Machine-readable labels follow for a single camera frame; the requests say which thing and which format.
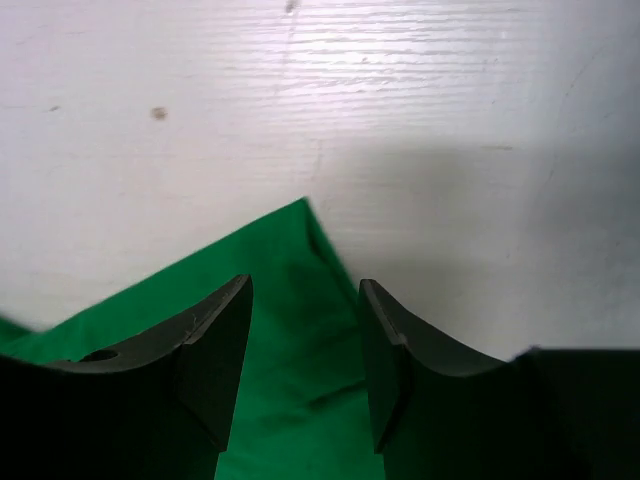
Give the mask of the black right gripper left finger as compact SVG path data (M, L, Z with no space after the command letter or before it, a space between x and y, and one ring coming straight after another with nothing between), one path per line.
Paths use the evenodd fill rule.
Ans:
M77 361L1 360L5 479L211 479L227 449L253 284Z

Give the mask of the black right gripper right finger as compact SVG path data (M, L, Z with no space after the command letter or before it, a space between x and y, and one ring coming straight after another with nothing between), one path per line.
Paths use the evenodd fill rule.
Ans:
M639 353L532 348L502 361L378 282L358 319L374 450L389 479L635 479Z

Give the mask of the green t shirt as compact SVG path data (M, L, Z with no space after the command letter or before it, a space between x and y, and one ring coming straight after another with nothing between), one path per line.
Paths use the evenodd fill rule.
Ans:
M139 283L35 332L1 324L1 350L78 359L248 274L254 304L220 479L380 479L371 442L357 293L309 202L275 210Z

